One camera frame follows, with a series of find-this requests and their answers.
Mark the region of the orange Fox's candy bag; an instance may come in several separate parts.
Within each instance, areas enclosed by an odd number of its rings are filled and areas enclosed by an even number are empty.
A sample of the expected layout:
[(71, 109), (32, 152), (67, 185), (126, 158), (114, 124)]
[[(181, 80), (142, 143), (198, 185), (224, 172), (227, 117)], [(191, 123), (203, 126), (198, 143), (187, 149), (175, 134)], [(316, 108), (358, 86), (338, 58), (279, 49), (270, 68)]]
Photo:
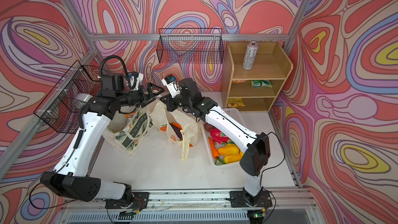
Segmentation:
[(129, 113), (129, 114), (126, 114), (125, 116), (126, 116), (127, 119), (132, 119), (132, 118), (135, 117), (136, 113), (137, 112)]

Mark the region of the cream plastic grocery bag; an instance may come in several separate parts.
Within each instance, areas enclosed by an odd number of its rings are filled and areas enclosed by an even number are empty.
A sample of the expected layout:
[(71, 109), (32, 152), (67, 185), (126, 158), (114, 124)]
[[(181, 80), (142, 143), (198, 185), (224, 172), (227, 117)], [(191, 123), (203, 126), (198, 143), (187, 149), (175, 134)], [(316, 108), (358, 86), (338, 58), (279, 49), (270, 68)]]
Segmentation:
[(149, 116), (153, 125), (165, 133), (168, 142), (181, 148), (181, 161), (186, 161), (190, 147), (195, 146), (199, 139), (197, 122), (180, 110), (168, 112), (166, 105), (160, 101), (155, 101)]

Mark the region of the toy purple eggplant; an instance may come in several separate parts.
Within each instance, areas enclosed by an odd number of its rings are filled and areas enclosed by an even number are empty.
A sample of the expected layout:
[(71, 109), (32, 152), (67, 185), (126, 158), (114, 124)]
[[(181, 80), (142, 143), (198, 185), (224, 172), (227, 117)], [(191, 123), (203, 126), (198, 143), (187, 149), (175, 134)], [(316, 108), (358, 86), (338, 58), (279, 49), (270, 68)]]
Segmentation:
[(179, 130), (177, 127), (172, 126), (172, 125), (171, 125), (171, 127), (172, 127), (173, 131), (175, 132), (175, 134), (176, 134), (178, 140), (179, 140), (179, 141), (182, 141), (182, 139), (183, 139), (182, 133), (181, 133), (181, 130), (182, 130), (182, 129)]

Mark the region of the leaf print canvas tote bag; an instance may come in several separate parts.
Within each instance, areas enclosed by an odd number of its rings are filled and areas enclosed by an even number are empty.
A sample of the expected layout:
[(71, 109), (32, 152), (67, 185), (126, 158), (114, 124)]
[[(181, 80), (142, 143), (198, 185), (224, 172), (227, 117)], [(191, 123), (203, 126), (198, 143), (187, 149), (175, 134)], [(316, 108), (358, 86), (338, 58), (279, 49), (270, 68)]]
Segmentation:
[(102, 136), (113, 148), (132, 156), (152, 129), (152, 119), (146, 108), (138, 108), (135, 117), (116, 113)]

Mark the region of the white perforated plastic basket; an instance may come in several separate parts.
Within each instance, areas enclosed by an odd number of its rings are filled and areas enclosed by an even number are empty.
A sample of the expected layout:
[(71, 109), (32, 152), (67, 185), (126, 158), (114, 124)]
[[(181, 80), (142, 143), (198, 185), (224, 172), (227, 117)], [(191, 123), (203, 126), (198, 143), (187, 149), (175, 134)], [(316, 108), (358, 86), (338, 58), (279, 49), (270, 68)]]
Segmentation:
[[(239, 110), (235, 109), (235, 108), (224, 108), (223, 111), (229, 115), (232, 119), (234, 119), (236, 122), (238, 122), (239, 124), (243, 125), (244, 127), (246, 126), (246, 123), (244, 121), (244, 119), (242, 118)], [(212, 154), (212, 146), (210, 145), (209, 139), (211, 139), (214, 147), (216, 149), (220, 148), (220, 147), (224, 147), (226, 146), (227, 143), (217, 143), (214, 142), (214, 139), (211, 137), (210, 132), (207, 132), (205, 127), (204, 127), (204, 122), (200, 123), (200, 127), (201, 127), (201, 131), (202, 131), (202, 135), (204, 137), (204, 142), (205, 142), (205, 146), (206, 146), (206, 150), (207, 150), (207, 154), (208, 154), (208, 158), (210, 161), (210, 165), (212, 167), (215, 168), (227, 168), (227, 167), (233, 167), (233, 166), (237, 166), (239, 165), (238, 161), (233, 162), (233, 163), (228, 163), (228, 164), (222, 164), (221, 162), (219, 162), (218, 160), (214, 159), (213, 154)]]

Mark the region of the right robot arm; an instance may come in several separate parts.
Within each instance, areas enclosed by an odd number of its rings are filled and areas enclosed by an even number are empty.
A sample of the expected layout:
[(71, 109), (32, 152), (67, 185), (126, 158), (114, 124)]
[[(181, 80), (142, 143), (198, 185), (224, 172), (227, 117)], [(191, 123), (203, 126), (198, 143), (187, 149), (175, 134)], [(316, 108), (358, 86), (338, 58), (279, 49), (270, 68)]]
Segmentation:
[(216, 101), (202, 96), (196, 82), (191, 78), (178, 81), (175, 76), (168, 75), (162, 79), (162, 84), (169, 91), (161, 97), (167, 111), (173, 112), (181, 108), (185, 113), (192, 114), (196, 120), (213, 125), (243, 152), (239, 165), (246, 173), (242, 190), (244, 204), (256, 206), (264, 192), (262, 175), (268, 170), (265, 166), (271, 157), (269, 134), (257, 134), (235, 121)]

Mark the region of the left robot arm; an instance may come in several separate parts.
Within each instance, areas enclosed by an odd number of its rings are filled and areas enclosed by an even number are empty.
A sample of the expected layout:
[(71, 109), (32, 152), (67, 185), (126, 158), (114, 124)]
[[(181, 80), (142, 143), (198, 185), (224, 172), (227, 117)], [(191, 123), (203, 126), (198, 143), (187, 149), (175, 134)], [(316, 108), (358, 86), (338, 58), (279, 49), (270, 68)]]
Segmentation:
[(40, 184), (71, 201), (113, 201), (116, 208), (129, 208), (135, 197), (131, 186), (88, 176), (90, 162), (104, 130), (124, 106), (145, 107), (164, 92), (123, 74), (100, 74), (100, 90), (79, 109), (78, 130), (64, 157), (51, 172), (44, 172)]

